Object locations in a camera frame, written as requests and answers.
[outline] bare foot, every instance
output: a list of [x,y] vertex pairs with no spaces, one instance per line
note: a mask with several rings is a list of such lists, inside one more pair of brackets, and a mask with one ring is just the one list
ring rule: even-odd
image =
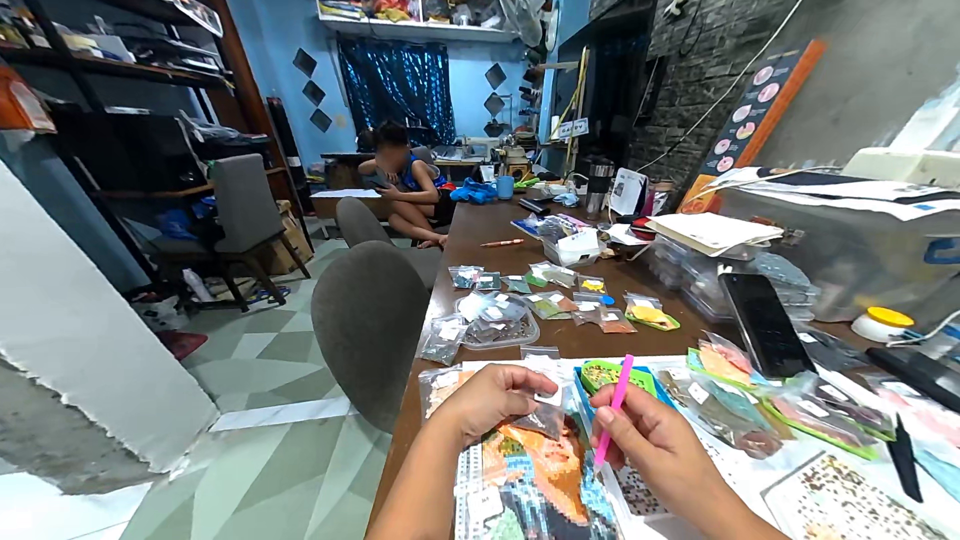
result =
[[447,237],[446,234],[441,234],[439,240],[427,240],[427,241],[425,241],[425,242],[421,242],[420,245],[417,246],[417,247],[420,248],[420,249],[426,249],[426,248],[432,248],[432,247],[437,247],[437,246],[439,246],[439,247],[442,249],[442,248],[446,247],[446,237]]

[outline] tile floor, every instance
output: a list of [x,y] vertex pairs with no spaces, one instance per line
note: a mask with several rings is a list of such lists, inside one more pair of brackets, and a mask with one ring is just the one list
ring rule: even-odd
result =
[[[183,366],[222,412],[345,399],[309,309],[317,279],[347,245],[318,233],[314,244],[311,280],[276,279],[291,288],[285,306],[202,311],[184,329],[208,336]],[[360,540],[390,441],[357,414],[209,432],[170,478],[85,497],[0,462],[0,538]]]

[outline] blue mug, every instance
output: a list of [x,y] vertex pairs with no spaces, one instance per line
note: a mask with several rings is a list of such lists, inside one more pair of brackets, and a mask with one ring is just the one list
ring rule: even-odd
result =
[[508,200],[514,197],[514,177],[496,177],[496,196],[502,200]]

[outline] blue curtain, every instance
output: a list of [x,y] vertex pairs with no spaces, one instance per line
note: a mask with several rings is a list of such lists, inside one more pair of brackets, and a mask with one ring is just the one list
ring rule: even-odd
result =
[[337,48],[358,134],[393,119],[420,124],[409,130],[414,146],[453,144],[456,135],[444,45],[340,37]]

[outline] pink applicator pen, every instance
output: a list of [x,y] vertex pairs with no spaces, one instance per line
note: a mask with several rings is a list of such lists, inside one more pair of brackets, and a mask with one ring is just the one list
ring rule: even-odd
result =
[[[627,384],[630,384],[630,370],[634,369],[634,356],[626,355],[623,358],[623,367],[620,368],[620,378],[616,380],[616,387],[613,389],[613,401],[610,407],[613,410],[620,410],[623,405],[623,398],[627,395]],[[600,472],[607,459],[607,448],[610,446],[610,434],[607,430],[600,432],[600,444],[593,453],[593,474]]]

